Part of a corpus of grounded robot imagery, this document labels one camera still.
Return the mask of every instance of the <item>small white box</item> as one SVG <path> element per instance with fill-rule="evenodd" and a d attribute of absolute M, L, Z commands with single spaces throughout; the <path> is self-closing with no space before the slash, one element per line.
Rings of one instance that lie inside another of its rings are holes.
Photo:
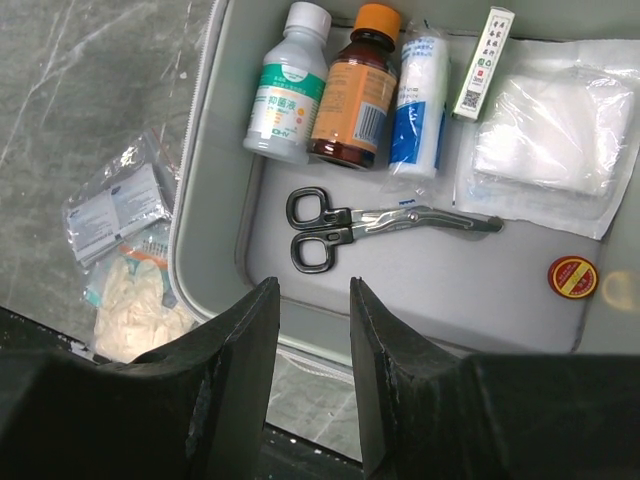
<path fill-rule="evenodd" d="M 476 51 L 467 69 L 462 89 L 453 109 L 453 116 L 463 120 L 478 120 L 504 44 L 509 38 L 515 14 L 491 7 L 487 23 L 480 35 Z"/>

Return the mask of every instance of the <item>green and white label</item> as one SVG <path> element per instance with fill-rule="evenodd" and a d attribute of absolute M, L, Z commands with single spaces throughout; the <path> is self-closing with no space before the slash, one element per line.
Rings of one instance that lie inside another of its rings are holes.
<path fill-rule="evenodd" d="M 311 137 L 325 82 L 288 65 L 266 65 L 253 103 L 249 130 L 264 139 L 306 143 Z"/>

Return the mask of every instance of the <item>brown bottle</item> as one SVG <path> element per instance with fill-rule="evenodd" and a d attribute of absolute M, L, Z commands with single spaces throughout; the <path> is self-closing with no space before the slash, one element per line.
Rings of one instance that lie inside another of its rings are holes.
<path fill-rule="evenodd" d="M 391 53 L 400 15 L 375 3 L 358 12 L 351 43 L 329 70 L 309 153 L 350 168 L 369 169 L 398 83 Z"/>

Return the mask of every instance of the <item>scissors handle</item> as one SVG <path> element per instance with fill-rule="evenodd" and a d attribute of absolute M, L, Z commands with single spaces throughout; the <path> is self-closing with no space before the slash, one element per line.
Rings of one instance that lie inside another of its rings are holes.
<path fill-rule="evenodd" d="M 323 263 L 309 265 L 302 259 L 302 244 L 304 242 L 320 242 L 324 245 L 326 259 Z M 291 260 L 293 265 L 302 273 L 322 273 L 329 270 L 336 263 L 336 247 L 353 243 L 353 232 L 349 227 L 332 228 L 327 230 L 310 230 L 293 237 L 291 241 Z"/>
<path fill-rule="evenodd" d="M 296 214 L 298 202 L 304 197 L 318 197 L 320 201 L 320 214 L 311 220 L 300 220 Z M 294 190 L 287 198 L 286 212 L 289 225 L 300 231 L 351 225 L 351 210 L 348 208 L 332 209 L 327 192 L 320 187 L 305 187 Z"/>

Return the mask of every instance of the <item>white bottle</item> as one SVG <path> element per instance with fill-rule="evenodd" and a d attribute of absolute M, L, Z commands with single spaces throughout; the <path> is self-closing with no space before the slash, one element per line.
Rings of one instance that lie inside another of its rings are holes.
<path fill-rule="evenodd" d="M 449 45 L 433 30 L 402 48 L 402 74 L 391 143 L 392 175 L 436 177 L 449 77 Z"/>
<path fill-rule="evenodd" d="M 312 3 L 291 5 L 285 39 L 264 57 L 260 85 L 243 146 L 264 155 L 307 164 L 307 141 L 328 75 L 322 49 L 331 15 Z"/>

